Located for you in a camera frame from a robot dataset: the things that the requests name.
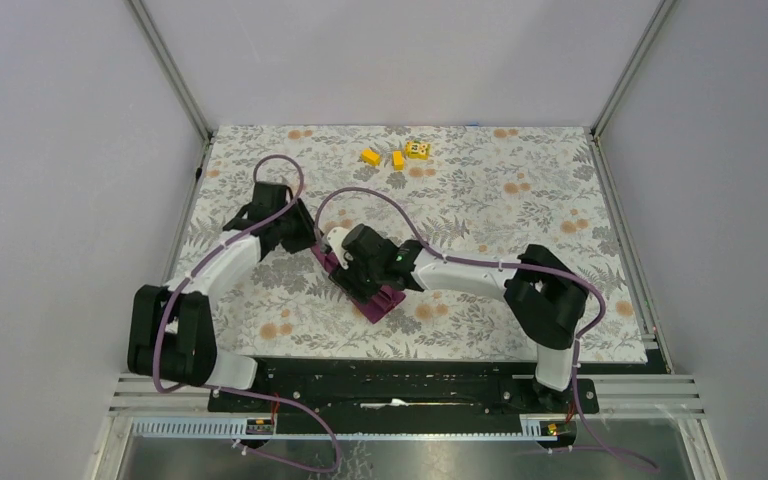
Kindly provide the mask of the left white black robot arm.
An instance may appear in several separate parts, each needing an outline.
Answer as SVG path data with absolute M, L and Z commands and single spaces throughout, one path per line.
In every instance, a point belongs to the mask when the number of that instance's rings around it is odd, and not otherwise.
M 222 229 L 216 244 L 188 272 L 162 286 L 144 285 L 133 300 L 126 363 L 156 379 L 162 392 L 181 385 L 231 388 L 248 411 L 269 401 L 257 363 L 217 345 L 213 312 L 236 283 L 281 247 L 294 254 L 314 246 L 313 219 L 289 186 L 258 182 L 249 203 Z

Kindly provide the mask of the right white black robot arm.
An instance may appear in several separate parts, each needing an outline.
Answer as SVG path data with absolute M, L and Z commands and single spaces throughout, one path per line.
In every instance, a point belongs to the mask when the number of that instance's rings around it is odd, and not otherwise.
M 337 261 L 330 279 L 360 304 L 403 291 L 455 291 L 504 302 L 537 345 L 537 405 L 557 412 L 572 400 L 578 323 L 597 291 L 546 247 L 530 245 L 508 259 L 444 254 L 419 240 L 397 245 L 363 224 L 331 229 L 324 245 Z

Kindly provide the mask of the purple cloth napkin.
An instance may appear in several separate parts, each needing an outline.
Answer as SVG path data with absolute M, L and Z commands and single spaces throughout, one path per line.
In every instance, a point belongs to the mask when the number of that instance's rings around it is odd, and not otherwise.
M 340 266 L 336 255 L 333 252 L 325 254 L 317 246 L 311 248 L 311 253 L 328 274 L 329 280 L 341 290 L 371 324 L 379 322 L 406 298 L 404 292 L 394 290 L 389 286 L 382 286 L 375 294 L 358 300 L 351 295 L 352 288 L 348 286 L 347 274 Z

